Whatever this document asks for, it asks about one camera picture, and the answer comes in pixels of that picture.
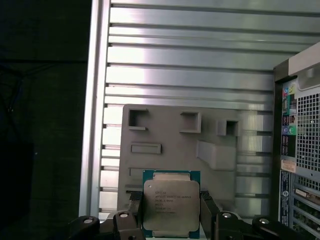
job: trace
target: metal frame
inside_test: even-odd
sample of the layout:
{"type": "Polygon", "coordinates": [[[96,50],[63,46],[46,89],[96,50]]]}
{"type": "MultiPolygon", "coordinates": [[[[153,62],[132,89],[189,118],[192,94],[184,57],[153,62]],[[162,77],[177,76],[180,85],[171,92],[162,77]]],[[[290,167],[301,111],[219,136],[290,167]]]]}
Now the metal frame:
{"type": "Polygon", "coordinates": [[[98,216],[110,0],[92,0],[79,216],[98,216]]]}
{"type": "MultiPolygon", "coordinates": [[[[320,42],[311,46],[310,48],[298,53],[297,55],[289,58],[283,63],[279,64],[274,68],[274,129],[273,129],[273,163],[272,163],[272,192],[273,196],[270,201],[270,204],[273,206],[277,205],[277,201],[279,201],[279,172],[281,170],[281,138],[282,138],[282,108],[279,107],[282,105],[282,91],[283,84],[297,78],[297,74],[299,72],[307,70],[309,68],[314,67],[315,65],[320,64],[320,42]]],[[[319,178],[317,178],[318,172],[313,170],[305,169],[302,167],[296,167],[296,173],[290,173],[291,182],[290,182],[290,211],[289,211],[289,226],[292,228],[294,224],[298,224],[301,228],[314,235],[317,238],[320,238],[320,234],[315,230],[311,229],[305,223],[301,222],[299,219],[296,219],[294,216],[294,211],[303,215],[307,219],[320,223],[320,220],[300,209],[299,207],[294,205],[294,199],[299,200],[300,202],[306,204],[307,206],[320,211],[320,206],[310,202],[303,197],[296,195],[294,192],[295,187],[298,187],[302,191],[309,192],[311,194],[315,194],[320,196],[320,192],[317,190],[311,189],[307,186],[301,185],[296,181],[298,177],[304,177],[309,179],[310,181],[319,182],[319,178]]],[[[270,208],[271,215],[273,218],[276,217],[275,208],[270,208]]]]}

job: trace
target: aluminum ridged panel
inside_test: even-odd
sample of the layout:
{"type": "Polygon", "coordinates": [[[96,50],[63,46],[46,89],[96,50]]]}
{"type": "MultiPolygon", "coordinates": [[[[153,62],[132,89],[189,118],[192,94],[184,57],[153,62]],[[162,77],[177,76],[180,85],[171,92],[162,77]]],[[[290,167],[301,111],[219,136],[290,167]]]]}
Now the aluminum ridged panel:
{"type": "Polygon", "coordinates": [[[319,1],[308,0],[307,4],[291,0],[111,0],[113,4],[156,5],[172,7],[214,8],[216,10],[252,10],[266,12],[319,13],[319,1]]]}
{"type": "MultiPolygon", "coordinates": [[[[111,2],[104,166],[114,167],[106,159],[119,160],[125,104],[232,109],[239,110],[243,130],[238,139],[237,171],[249,175],[237,178],[249,185],[266,185],[269,179],[255,174],[270,173],[272,70],[320,40],[319,18],[308,16],[320,12],[316,2],[308,6],[288,0],[273,4],[243,0],[111,2]]],[[[109,179],[106,186],[112,188],[113,183],[109,179]]],[[[258,185],[254,189],[245,185],[238,188],[238,213],[247,218],[267,215],[268,186],[261,190],[258,185]]],[[[109,193],[114,194],[103,193],[101,198],[100,206],[106,209],[115,207],[109,193]]]]}
{"type": "Polygon", "coordinates": [[[115,66],[107,68],[106,79],[109,84],[273,91],[272,74],[227,71],[225,69],[115,66]]]}
{"type": "Polygon", "coordinates": [[[237,194],[269,194],[270,179],[269,177],[236,177],[237,194]]]}
{"type": "Polygon", "coordinates": [[[221,30],[192,30],[192,29],[163,29],[163,28],[148,28],[148,27],[125,27],[125,26],[112,26],[109,29],[110,37],[124,36],[124,37],[152,37],[163,39],[199,39],[199,40],[213,40],[237,43],[256,43],[256,44],[275,44],[277,45],[293,45],[303,46],[304,49],[319,41],[319,36],[310,35],[284,35],[280,33],[250,33],[250,32],[237,32],[237,31],[221,31],[221,30]]]}
{"type": "Polygon", "coordinates": [[[238,137],[238,151],[241,152],[272,152],[271,136],[240,136],[238,137]]]}
{"type": "Polygon", "coordinates": [[[320,19],[317,17],[268,14],[113,7],[110,12],[110,22],[285,33],[320,33],[320,19]]]}
{"type": "Polygon", "coordinates": [[[257,51],[278,51],[295,53],[297,50],[304,50],[305,45],[267,43],[267,42],[236,42],[216,39],[175,39],[175,38],[151,38],[131,36],[110,36],[109,42],[114,44],[137,44],[137,45],[161,45],[161,46],[184,46],[198,48],[220,48],[257,51]]]}
{"type": "Polygon", "coordinates": [[[270,54],[128,46],[109,47],[108,52],[107,60],[109,63],[256,71],[270,71],[275,63],[281,63],[292,56],[288,53],[270,54]]]}

